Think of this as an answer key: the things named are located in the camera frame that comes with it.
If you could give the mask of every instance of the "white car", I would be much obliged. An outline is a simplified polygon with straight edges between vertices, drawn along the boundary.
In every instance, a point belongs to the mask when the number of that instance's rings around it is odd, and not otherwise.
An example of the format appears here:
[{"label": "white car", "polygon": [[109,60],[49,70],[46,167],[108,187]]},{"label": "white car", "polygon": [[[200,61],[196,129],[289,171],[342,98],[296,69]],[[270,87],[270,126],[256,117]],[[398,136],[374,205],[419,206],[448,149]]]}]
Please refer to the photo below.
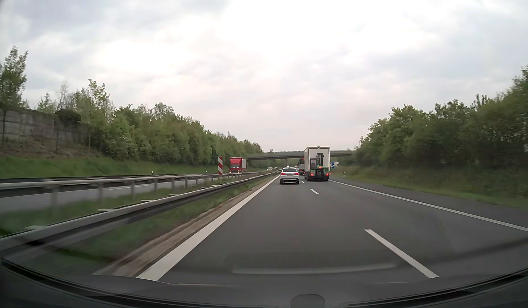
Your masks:
[{"label": "white car", "polygon": [[300,184],[300,174],[296,171],[296,168],[286,167],[281,171],[281,176],[279,178],[279,183],[295,183]]}]

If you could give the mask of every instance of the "cloud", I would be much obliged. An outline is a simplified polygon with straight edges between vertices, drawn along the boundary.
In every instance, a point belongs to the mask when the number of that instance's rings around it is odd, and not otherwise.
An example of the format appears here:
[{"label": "cloud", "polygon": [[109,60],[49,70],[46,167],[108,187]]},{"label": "cloud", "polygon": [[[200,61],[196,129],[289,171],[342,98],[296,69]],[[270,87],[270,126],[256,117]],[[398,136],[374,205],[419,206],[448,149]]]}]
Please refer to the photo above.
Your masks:
[{"label": "cloud", "polygon": [[352,148],[391,107],[507,88],[528,63],[520,1],[4,1],[0,60],[29,50],[25,96],[105,83],[264,149]]}]

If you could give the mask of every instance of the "stone wall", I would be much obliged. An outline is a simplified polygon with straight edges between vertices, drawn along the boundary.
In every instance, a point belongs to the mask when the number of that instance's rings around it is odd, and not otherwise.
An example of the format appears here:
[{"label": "stone wall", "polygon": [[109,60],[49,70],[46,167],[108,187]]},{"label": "stone wall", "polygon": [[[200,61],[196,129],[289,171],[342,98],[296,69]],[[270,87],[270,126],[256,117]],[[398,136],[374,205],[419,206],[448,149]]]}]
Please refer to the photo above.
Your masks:
[{"label": "stone wall", "polygon": [[[4,128],[0,110],[0,138]],[[46,144],[86,143],[88,126],[82,123],[64,124],[57,115],[36,110],[14,108],[5,114],[5,138],[9,140],[36,139]]]}]

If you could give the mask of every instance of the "grass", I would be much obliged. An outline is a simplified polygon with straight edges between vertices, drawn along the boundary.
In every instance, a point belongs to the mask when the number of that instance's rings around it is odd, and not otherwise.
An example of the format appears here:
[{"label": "grass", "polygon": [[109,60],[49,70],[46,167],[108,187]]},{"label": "grass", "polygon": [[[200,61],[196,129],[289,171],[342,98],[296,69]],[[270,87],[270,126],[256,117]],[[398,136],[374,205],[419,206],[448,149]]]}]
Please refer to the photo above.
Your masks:
[{"label": "grass", "polygon": [[528,209],[528,171],[514,169],[386,169],[342,166],[348,179]]},{"label": "grass", "polygon": [[154,162],[115,161],[109,157],[27,158],[0,156],[0,179],[88,177],[99,175],[216,173],[216,166],[166,165]]},{"label": "grass", "polygon": [[67,249],[35,258],[23,265],[53,276],[90,274],[199,214],[270,179],[271,177],[265,177],[232,187],[205,199],[81,241]]}]

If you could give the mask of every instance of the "overpass bridge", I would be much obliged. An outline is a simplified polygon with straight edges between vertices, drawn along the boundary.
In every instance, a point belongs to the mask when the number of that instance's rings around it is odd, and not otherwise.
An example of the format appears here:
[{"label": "overpass bridge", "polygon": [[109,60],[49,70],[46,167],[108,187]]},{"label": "overpass bridge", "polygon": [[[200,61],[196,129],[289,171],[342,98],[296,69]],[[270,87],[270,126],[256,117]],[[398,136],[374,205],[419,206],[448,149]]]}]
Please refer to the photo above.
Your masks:
[{"label": "overpass bridge", "polygon": [[[355,151],[331,151],[331,157],[351,156]],[[265,159],[302,158],[304,151],[299,152],[272,152],[247,156],[247,161],[263,161]]]}]

